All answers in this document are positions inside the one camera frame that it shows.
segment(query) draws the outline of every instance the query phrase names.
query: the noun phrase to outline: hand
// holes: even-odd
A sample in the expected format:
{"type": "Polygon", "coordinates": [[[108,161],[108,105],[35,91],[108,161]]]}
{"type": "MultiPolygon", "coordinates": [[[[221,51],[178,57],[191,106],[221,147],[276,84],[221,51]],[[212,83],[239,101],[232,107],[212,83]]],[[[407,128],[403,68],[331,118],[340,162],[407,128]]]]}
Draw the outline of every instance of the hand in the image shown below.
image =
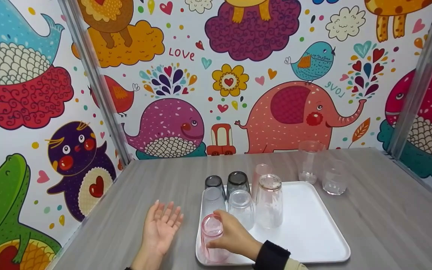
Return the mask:
{"type": "Polygon", "coordinates": [[[214,214],[223,223],[223,236],[210,241],[206,247],[223,248],[256,261],[263,244],[256,241],[233,215],[223,210],[216,210],[214,214]]]}
{"type": "Polygon", "coordinates": [[[168,204],[166,211],[164,206],[157,200],[148,210],[142,230],[141,248],[131,265],[133,270],[159,269],[163,256],[170,249],[174,235],[183,221],[183,214],[180,214],[179,206],[173,213],[174,202],[168,204]]]}

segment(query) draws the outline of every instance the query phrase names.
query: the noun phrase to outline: white tray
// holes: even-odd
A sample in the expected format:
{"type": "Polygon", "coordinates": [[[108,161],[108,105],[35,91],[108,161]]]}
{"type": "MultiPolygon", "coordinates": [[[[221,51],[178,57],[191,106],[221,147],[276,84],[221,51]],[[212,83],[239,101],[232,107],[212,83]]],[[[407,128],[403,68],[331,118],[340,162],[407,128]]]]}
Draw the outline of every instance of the white tray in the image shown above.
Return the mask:
{"type": "MultiPolygon", "coordinates": [[[[196,235],[196,258],[206,266],[251,265],[254,262],[232,253],[223,262],[208,261],[201,252],[201,222],[196,235]]],[[[316,189],[304,181],[283,182],[283,224],[263,229],[257,224],[249,231],[258,241],[269,240],[291,252],[300,263],[337,263],[350,258],[350,246],[339,231],[316,189]]]]}

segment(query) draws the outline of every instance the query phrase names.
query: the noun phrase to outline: glass cup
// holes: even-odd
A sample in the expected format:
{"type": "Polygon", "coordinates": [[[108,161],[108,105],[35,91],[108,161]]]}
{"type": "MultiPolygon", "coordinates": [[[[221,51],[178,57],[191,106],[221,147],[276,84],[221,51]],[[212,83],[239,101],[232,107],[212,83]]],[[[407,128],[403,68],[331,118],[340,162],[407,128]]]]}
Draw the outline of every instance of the glass cup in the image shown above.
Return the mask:
{"type": "Polygon", "coordinates": [[[233,171],[228,176],[228,186],[226,187],[226,199],[230,200],[230,194],[235,190],[250,191],[248,176],[242,171],[233,171]]]}
{"type": "Polygon", "coordinates": [[[217,175],[210,175],[204,180],[204,188],[211,188],[215,187],[221,190],[221,193],[223,193],[224,199],[226,199],[226,193],[224,192],[224,186],[223,186],[223,180],[221,177],[217,175]]]}
{"type": "Polygon", "coordinates": [[[298,179],[313,185],[317,181],[318,153],[326,150],[326,146],[316,141],[300,142],[298,147],[298,179]]]}
{"type": "Polygon", "coordinates": [[[254,226],[254,203],[251,194],[245,190],[235,190],[228,201],[228,213],[235,216],[249,231],[254,226]]]}
{"type": "Polygon", "coordinates": [[[339,159],[324,162],[322,188],[331,195],[341,195],[348,187],[348,166],[339,159]]]}
{"type": "Polygon", "coordinates": [[[230,256],[230,252],[221,248],[207,248],[206,244],[223,236],[223,224],[215,214],[204,217],[201,222],[201,248],[204,256],[212,262],[221,262],[230,256]]]}
{"type": "Polygon", "coordinates": [[[252,174],[252,182],[251,182],[251,198],[253,201],[256,200],[259,178],[263,174],[268,174],[272,172],[273,172],[273,168],[271,168],[271,166],[269,166],[268,164],[264,164],[264,163],[257,164],[256,167],[254,168],[254,173],[252,174]]]}
{"type": "Polygon", "coordinates": [[[283,223],[283,190],[281,178],[265,174],[259,178],[256,196],[256,223],[273,229],[283,223]]]}
{"type": "Polygon", "coordinates": [[[214,210],[225,210],[224,195],[217,187],[206,188],[202,194],[202,214],[207,216],[212,214],[214,210]]]}

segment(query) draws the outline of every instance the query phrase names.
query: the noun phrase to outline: gray table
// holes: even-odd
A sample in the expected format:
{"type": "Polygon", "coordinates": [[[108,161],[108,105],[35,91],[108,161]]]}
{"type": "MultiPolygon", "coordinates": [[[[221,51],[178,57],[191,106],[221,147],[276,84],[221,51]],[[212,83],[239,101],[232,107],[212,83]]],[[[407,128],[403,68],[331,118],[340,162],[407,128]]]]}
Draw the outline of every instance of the gray table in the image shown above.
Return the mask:
{"type": "MultiPolygon", "coordinates": [[[[432,269],[432,192],[372,148],[331,150],[351,164],[353,178],[341,196],[315,187],[351,247],[344,263],[308,265],[311,270],[432,269]]],[[[270,164],[285,181],[296,178],[296,152],[134,161],[53,264],[55,270],[122,270],[141,243],[143,220],[156,199],[181,205],[184,223],[162,270],[250,269],[204,267],[194,255],[201,193],[210,174],[251,175],[270,164]]]]}

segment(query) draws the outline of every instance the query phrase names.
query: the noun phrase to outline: cartoon elephant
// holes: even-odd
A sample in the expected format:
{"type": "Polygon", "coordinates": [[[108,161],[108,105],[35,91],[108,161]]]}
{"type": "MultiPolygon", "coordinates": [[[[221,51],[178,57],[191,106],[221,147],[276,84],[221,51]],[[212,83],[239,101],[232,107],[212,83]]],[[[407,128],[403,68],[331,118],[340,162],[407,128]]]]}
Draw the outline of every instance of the cartoon elephant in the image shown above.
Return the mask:
{"type": "Polygon", "coordinates": [[[285,82],[262,95],[251,109],[246,125],[249,150],[246,154],[296,150],[305,140],[319,141],[329,147],[333,128],[351,125],[361,115],[365,99],[356,112],[341,116],[329,94],[316,84],[285,82]]]}

